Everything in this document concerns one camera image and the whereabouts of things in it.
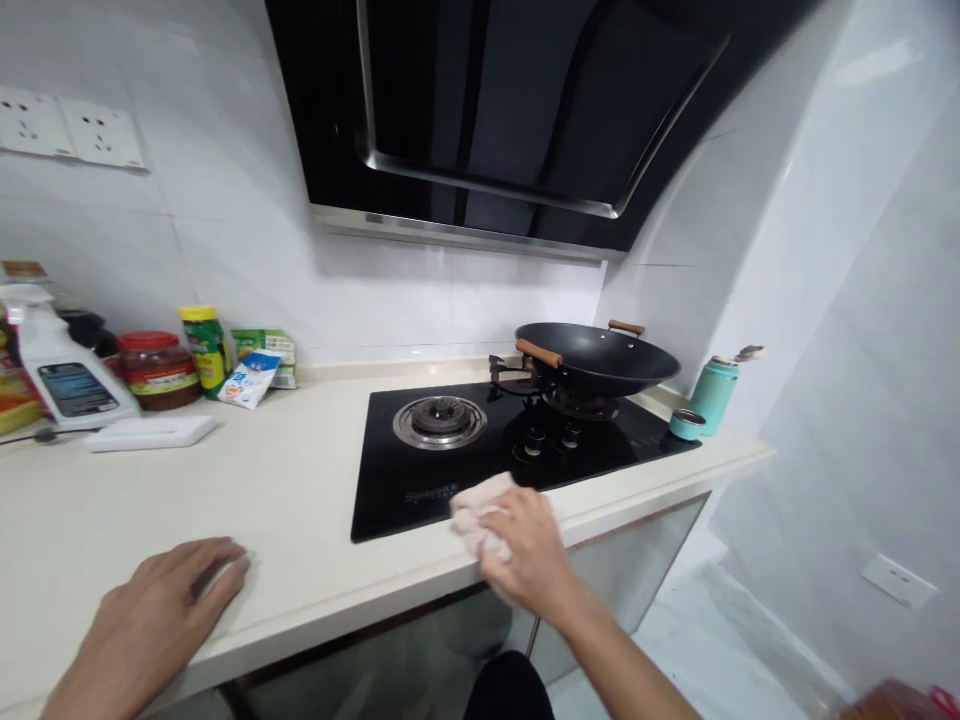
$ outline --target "hand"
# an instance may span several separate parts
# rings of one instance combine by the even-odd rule
[[[144,560],[128,583],[103,597],[42,720],[136,717],[186,667],[240,592],[250,567],[245,554],[230,538],[209,538]]]
[[[570,569],[550,501],[530,488],[515,488],[493,503],[506,512],[486,513],[480,524],[507,541],[513,558],[503,563],[484,553],[480,572],[520,607],[562,624],[591,592]]]

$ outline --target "wall socket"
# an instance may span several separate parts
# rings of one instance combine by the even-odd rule
[[[911,610],[922,607],[927,600],[940,592],[934,585],[914,575],[902,565],[897,565],[885,555],[873,558],[864,568],[863,577]]]
[[[56,99],[29,90],[0,87],[0,146],[33,155],[77,157]]]
[[[66,98],[60,98],[60,109],[81,160],[144,169],[137,131],[127,113]]]

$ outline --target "spray bottle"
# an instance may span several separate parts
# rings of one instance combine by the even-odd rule
[[[70,339],[38,285],[0,286],[7,322],[17,326],[20,359],[44,403],[64,430],[99,428],[139,417],[136,400],[92,350]]]

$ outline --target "black glass range hood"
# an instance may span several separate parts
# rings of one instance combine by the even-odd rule
[[[321,222],[592,258],[808,5],[267,0]]]

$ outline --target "small cup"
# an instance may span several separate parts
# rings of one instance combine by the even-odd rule
[[[670,418],[670,432],[681,440],[696,440],[706,425],[703,416],[693,410],[674,410]]]

